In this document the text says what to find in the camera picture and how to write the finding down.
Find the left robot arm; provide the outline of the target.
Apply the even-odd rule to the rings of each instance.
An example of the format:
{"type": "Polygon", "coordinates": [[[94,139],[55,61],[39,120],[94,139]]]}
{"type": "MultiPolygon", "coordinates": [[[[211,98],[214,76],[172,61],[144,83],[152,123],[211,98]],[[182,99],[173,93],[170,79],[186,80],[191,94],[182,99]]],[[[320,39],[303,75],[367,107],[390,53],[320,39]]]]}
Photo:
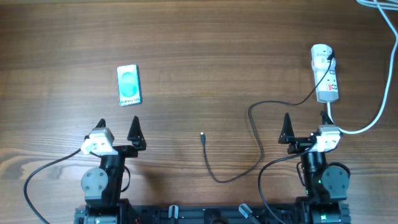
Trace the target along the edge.
{"type": "Polygon", "coordinates": [[[81,178],[81,188],[85,194],[85,208],[76,211],[75,223],[140,223],[141,218],[128,199],[121,193],[123,174],[129,172],[125,166],[127,158],[135,158],[139,151],[146,150],[146,141],[141,131],[139,118],[132,120],[127,140],[130,145],[113,146],[114,136],[106,121],[101,119],[81,146],[84,154],[100,158],[98,168],[86,171],[81,178]]]}

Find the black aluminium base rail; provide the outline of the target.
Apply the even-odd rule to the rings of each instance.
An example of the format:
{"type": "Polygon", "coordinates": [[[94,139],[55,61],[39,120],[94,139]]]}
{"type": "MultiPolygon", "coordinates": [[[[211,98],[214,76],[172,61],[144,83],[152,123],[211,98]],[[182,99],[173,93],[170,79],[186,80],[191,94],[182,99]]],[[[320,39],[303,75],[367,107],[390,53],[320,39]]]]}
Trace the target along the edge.
{"type": "Polygon", "coordinates": [[[347,204],[311,205],[272,204],[262,206],[242,204],[241,207],[160,207],[133,206],[124,212],[75,210],[75,223],[351,223],[347,204]]]}

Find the Galaxy S25 smartphone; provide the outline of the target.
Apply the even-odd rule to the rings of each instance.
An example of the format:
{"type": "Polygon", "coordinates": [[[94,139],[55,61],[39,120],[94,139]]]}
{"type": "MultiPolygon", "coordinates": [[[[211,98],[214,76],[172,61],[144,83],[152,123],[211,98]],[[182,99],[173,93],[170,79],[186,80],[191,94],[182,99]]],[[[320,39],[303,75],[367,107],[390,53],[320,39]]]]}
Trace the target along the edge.
{"type": "Polygon", "coordinates": [[[121,106],[142,103],[139,70],[136,64],[119,66],[116,69],[118,79],[119,104],[121,106]]]}

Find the white power strip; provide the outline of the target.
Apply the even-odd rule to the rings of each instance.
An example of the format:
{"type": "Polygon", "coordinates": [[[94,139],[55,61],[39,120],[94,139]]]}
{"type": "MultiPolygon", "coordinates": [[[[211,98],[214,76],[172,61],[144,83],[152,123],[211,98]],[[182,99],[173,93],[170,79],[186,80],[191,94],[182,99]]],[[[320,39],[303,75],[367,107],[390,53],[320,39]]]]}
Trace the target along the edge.
{"type": "MultiPolygon", "coordinates": [[[[333,49],[326,44],[315,44],[311,48],[311,56],[328,55],[328,59],[335,58],[333,49]]],[[[331,103],[339,98],[335,68],[333,70],[314,72],[316,96],[319,103],[331,103]]]]}

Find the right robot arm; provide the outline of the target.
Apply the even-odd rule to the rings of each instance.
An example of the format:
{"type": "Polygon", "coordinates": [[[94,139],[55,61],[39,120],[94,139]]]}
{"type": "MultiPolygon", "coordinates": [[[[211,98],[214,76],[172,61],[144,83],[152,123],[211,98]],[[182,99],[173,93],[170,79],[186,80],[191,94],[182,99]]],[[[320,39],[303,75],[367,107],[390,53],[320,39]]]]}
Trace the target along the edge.
{"type": "Polygon", "coordinates": [[[328,163],[326,153],[337,148],[343,133],[322,111],[323,124],[309,137],[296,137],[288,113],[278,140],[288,154],[300,157],[305,197],[297,197],[293,223],[350,223],[347,199],[350,170],[339,162],[328,163]]]}

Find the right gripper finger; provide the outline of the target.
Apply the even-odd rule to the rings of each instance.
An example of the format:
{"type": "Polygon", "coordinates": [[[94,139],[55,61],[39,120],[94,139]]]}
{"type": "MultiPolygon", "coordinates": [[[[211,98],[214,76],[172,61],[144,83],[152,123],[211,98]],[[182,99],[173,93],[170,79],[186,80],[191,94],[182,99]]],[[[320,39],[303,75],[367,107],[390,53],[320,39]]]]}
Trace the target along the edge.
{"type": "Polygon", "coordinates": [[[295,134],[292,127],[292,122],[289,113],[284,115],[284,123],[281,133],[279,135],[279,144],[290,144],[295,142],[295,134]]]}
{"type": "Polygon", "coordinates": [[[323,124],[327,124],[327,125],[329,125],[329,124],[332,125],[333,124],[333,121],[330,119],[330,117],[329,117],[327,112],[321,111],[320,115],[322,117],[323,124]]]}

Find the white USB charger plug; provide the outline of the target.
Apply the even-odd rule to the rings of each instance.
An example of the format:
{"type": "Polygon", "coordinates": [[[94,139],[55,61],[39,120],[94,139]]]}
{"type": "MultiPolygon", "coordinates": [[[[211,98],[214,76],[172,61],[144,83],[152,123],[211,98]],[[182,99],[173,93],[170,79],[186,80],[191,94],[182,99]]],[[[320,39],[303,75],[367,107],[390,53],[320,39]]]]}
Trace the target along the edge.
{"type": "Polygon", "coordinates": [[[336,60],[328,59],[328,55],[317,55],[312,58],[312,70],[314,72],[333,70],[336,65],[336,60]]]}

